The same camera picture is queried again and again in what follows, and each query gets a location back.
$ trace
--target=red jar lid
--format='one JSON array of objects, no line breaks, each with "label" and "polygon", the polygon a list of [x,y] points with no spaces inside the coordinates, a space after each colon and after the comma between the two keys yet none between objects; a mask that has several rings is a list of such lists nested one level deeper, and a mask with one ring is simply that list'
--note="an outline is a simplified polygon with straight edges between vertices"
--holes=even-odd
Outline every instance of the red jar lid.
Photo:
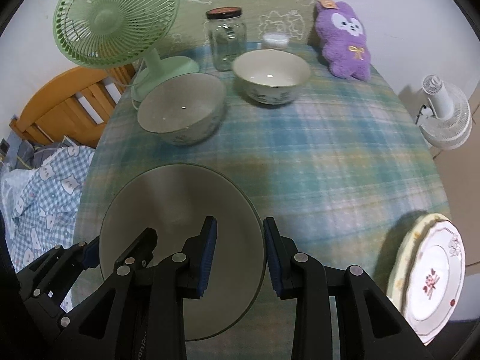
[{"label": "red jar lid", "polygon": [[207,12],[208,20],[231,19],[242,15],[242,8],[239,7],[222,7],[209,10]]}]

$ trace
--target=glass jar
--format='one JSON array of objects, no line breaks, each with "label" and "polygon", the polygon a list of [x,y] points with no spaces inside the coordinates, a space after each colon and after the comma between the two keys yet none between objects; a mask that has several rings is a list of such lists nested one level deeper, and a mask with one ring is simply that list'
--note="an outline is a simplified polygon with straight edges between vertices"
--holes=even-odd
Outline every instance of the glass jar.
[{"label": "glass jar", "polygon": [[247,28],[242,9],[216,8],[208,11],[206,16],[213,65],[218,71],[229,71],[233,60],[247,49]]}]

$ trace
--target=blue checkered blanket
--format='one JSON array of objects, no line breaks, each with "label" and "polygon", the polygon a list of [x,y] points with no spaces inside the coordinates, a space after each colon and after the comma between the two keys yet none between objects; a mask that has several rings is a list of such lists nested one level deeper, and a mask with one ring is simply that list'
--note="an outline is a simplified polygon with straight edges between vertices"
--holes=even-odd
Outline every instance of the blue checkered blanket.
[{"label": "blue checkered blanket", "polygon": [[78,205],[94,152],[86,146],[58,150],[19,194],[10,247],[17,272],[55,245],[69,248],[73,244]]}]

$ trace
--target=green fan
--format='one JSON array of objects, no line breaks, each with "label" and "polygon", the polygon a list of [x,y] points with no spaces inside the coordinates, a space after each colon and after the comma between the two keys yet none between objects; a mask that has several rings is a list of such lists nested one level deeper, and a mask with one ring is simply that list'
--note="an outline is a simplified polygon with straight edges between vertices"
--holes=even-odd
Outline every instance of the green fan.
[{"label": "green fan", "polygon": [[134,100],[142,101],[172,77],[199,71],[184,56],[161,60],[155,43],[177,16],[179,0],[59,0],[53,20],[58,48],[87,68],[108,69],[143,57],[146,68],[133,83]]}]

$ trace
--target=bowl rim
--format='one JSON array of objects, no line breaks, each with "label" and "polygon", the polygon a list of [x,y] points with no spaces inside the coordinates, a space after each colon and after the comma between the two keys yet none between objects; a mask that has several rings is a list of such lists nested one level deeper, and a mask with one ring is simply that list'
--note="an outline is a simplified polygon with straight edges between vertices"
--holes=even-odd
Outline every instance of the bowl rim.
[{"label": "bowl rim", "polygon": [[157,85],[155,88],[153,88],[153,90],[151,92],[153,92],[156,88],[158,88],[160,85],[163,85],[165,83],[167,83],[168,81],[170,80],[174,80],[178,77],[181,77],[181,76],[189,76],[189,75],[192,75],[192,74],[195,74],[195,75],[198,75],[198,74],[202,74],[202,75],[205,75],[205,76],[210,76],[210,77],[213,77],[216,79],[216,81],[218,83],[221,84],[221,87],[222,87],[222,100],[218,103],[218,105],[212,110],[212,112],[204,117],[202,117],[201,119],[195,121],[194,123],[186,126],[186,127],[182,127],[182,128],[178,128],[177,130],[170,130],[170,131],[162,131],[162,132],[157,132],[157,131],[150,131],[150,130],[147,130],[145,127],[143,127],[140,123],[140,120],[139,120],[139,111],[140,111],[140,108],[142,107],[143,104],[145,104],[145,100],[142,101],[142,103],[140,104],[140,106],[138,107],[138,110],[137,110],[137,123],[140,125],[140,127],[147,131],[147,132],[151,132],[153,134],[176,134],[178,133],[179,131],[185,131],[185,130],[189,130],[192,126],[195,126],[197,123],[200,123],[201,121],[207,119],[207,117],[209,117],[210,115],[212,115],[215,111],[217,111],[219,108],[223,108],[225,107],[225,99],[227,98],[227,86],[224,84],[224,82],[222,81],[222,79],[220,79],[219,77],[217,76],[214,76],[213,74],[209,74],[209,73],[203,73],[203,72],[194,72],[194,73],[185,73],[185,74],[180,74],[178,76],[175,76],[175,77],[172,77],[168,80],[165,80],[163,81],[162,83],[160,83],[159,85]]},{"label": "bowl rim", "polygon": [[266,268],[267,268],[267,246],[266,246],[266,240],[265,240],[265,230],[263,229],[263,222],[262,220],[260,219],[260,216],[258,215],[258,211],[257,209],[255,208],[254,204],[251,202],[250,198],[246,195],[245,192],[243,192],[243,190],[229,177],[227,177],[226,175],[224,175],[223,173],[209,167],[209,166],[205,166],[205,165],[202,165],[200,163],[192,163],[192,162],[171,162],[171,163],[163,163],[163,164],[160,164],[156,167],[153,167],[151,169],[147,169],[145,171],[143,171],[142,173],[134,176],[133,178],[131,178],[129,181],[127,181],[125,183],[125,185],[122,186],[122,188],[120,188],[120,190],[114,195],[114,197],[112,198],[112,201],[110,202],[108,208],[105,210],[105,214],[103,215],[103,219],[102,219],[102,225],[100,226],[100,232],[98,234],[98,266],[100,267],[100,275],[102,276],[102,279],[103,281],[105,282],[106,279],[108,279],[109,276],[107,276],[105,278],[105,275],[103,274],[103,270],[102,270],[102,265],[100,263],[100,242],[102,240],[102,230],[103,230],[103,226],[104,226],[104,222],[105,222],[105,218],[107,216],[107,213],[111,207],[111,205],[113,204],[113,201],[117,198],[118,195],[120,195],[120,193],[126,188],[127,185],[129,185],[130,183],[132,183],[135,179],[139,178],[140,176],[144,175],[145,173],[148,173],[148,172],[151,172],[155,169],[158,169],[158,168],[162,168],[162,167],[169,167],[169,166],[173,166],[173,165],[189,165],[189,166],[193,166],[193,167],[198,167],[198,168],[203,168],[203,169],[206,169],[206,170],[209,170],[210,172],[213,172],[213,173],[216,173],[217,176],[220,176],[222,178],[224,178],[227,182],[231,183],[235,188],[236,190],[243,196],[243,198],[245,199],[245,201],[248,203],[248,205],[250,206],[250,209],[251,211],[253,212],[253,214],[255,215],[255,218],[257,220],[257,223],[258,223],[258,228],[260,229],[260,233],[261,233],[261,236],[262,236],[262,244],[263,244],[263,267],[262,267],[262,274],[260,275],[260,281],[258,283],[258,286],[257,286],[257,289],[255,291],[255,294],[254,296],[252,297],[248,307],[243,311],[243,313],[228,327],[226,327],[225,329],[221,330],[220,332],[218,333],[215,333],[215,334],[212,334],[212,335],[209,335],[208,337],[203,337],[203,338],[198,338],[198,339],[194,339],[194,340],[188,340],[188,341],[202,341],[202,340],[206,340],[208,338],[212,338],[212,337],[216,337],[217,335],[223,333],[223,332],[226,332],[227,330],[229,330],[231,327],[233,327],[234,325],[236,325],[246,314],[248,311],[250,311],[250,309],[252,308],[252,306],[254,305],[255,301],[257,300],[258,298],[258,295],[260,294],[260,291],[263,287],[263,283],[265,281],[265,273],[266,273]]},{"label": "bowl rim", "polygon": [[[253,82],[249,79],[246,79],[244,77],[242,77],[240,74],[238,74],[236,71],[235,71],[235,62],[237,62],[238,59],[242,58],[244,55],[246,54],[249,54],[249,53],[255,53],[255,52],[258,52],[258,51],[262,51],[262,52],[275,52],[275,53],[287,53],[287,54],[291,54],[293,55],[294,57],[297,57],[298,59],[301,59],[308,67],[309,69],[309,75],[306,79],[304,79],[302,82],[298,83],[298,84],[293,84],[293,85],[265,85],[265,84],[258,84],[256,82]],[[266,87],[266,88],[294,88],[296,86],[301,86],[301,85],[304,85],[310,78],[311,78],[311,67],[309,65],[309,63],[307,61],[305,61],[301,56],[298,56],[296,54],[293,54],[292,52],[288,52],[288,51],[283,51],[283,50],[274,50],[274,49],[260,49],[260,50],[250,50],[250,51],[247,51],[247,52],[244,52],[242,55],[238,56],[233,62],[232,62],[232,71],[233,71],[233,74],[235,76],[237,76],[239,79],[241,80],[244,80],[244,81],[247,81],[248,83],[251,83],[251,84],[254,84],[254,85],[258,85],[258,86],[263,86],[263,87]]]}]

